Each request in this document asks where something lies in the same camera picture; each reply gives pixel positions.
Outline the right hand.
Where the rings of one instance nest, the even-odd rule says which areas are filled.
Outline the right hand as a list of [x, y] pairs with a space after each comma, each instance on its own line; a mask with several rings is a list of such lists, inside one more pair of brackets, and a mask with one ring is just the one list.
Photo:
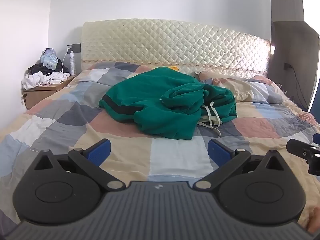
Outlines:
[[316, 206], [313, 209], [313, 215], [309, 219], [307, 230], [311, 234], [314, 234], [319, 230], [319, 228], [320, 228], [320, 208], [319, 206]]

